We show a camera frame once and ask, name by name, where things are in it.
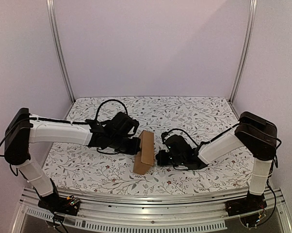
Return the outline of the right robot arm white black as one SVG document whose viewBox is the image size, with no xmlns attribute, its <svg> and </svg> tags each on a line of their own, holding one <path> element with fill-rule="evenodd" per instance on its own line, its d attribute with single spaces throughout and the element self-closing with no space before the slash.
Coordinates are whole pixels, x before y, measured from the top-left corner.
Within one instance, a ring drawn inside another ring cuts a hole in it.
<svg viewBox="0 0 292 233">
<path fill-rule="evenodd" d="M 155 159 L 158 166 L 181 167 L 183 170 L 202 170 L 216 159 L 239 148 L 247 149 L 254 158 L 250 185 L 246 197 L 228 202 L 227 208 L 241 206 L 247 212 L 266 207 L 264 190 L 273 165 L 277 166 L 276 153 L 281 145 L 277 126 L 251 112 L 243 112 L 238 122 L 209 141 L 191 147 L 180 135 L 163 132 L 160 150 Z"/>
</svg>

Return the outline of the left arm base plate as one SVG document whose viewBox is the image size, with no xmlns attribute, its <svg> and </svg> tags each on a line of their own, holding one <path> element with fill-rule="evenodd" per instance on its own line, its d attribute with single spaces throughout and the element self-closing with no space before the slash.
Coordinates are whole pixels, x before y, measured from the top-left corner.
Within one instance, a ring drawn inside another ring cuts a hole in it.
<svg viewBox="0 0 292 233">
<path fill-rule="evenodd" d="M 81 200 L 73 195 L 66 198 L 56 194 L 46 197 L 39 196 L 38 206 L 49 210 L 51 213 L 62 213 L 71 216 L 77 216 L 81 204 Z"/>
</svg>

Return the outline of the brown cardboard box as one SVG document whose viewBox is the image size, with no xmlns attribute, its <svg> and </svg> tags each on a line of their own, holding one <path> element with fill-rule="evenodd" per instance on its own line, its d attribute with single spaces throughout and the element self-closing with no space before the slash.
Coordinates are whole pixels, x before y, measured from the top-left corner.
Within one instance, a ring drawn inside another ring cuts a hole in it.
<svg viewBox="0 0 292 233">
<path fill-rule="evenodd" d="M 154 165 L 154 133 L 143 130 L 139 138 L 141 151 L 134 157 L 133 173 L 145 175 Z"/>
</svg>

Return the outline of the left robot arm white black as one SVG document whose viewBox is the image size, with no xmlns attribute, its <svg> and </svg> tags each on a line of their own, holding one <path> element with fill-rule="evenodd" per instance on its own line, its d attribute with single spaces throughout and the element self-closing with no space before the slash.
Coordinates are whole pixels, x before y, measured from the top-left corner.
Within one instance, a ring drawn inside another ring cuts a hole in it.
<svg viewBox="0 0 292 233">
<path fill-rule="evenodd" d="M 100 150 L 113 149 L 115 154 L 136 155 L 141 142 L 135 136 L 138 127 L 139 122 L 123 112 L 101 122 L 96 118 L 69 121 L 30 114 L 27 108 L 21 108 L 0 142 L 0 157 L 24 175 L 51 210 L 58 211 L 63 200 L 51 179 L 30 155 L 30 145 L 69 143 Z"/>
</svg>

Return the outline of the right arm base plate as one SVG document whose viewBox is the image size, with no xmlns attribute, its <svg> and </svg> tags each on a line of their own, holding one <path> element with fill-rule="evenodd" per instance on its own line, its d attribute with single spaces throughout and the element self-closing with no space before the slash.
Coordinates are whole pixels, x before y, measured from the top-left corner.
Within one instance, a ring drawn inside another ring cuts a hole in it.
<svg viewBox="0 0 292 233">
<path fill-rule="evenodd" d="M 265 199 L 240 198 L 225 202 L 225 211 L 228 216 L 237 216 L 266 208 Z"/>
</svg>

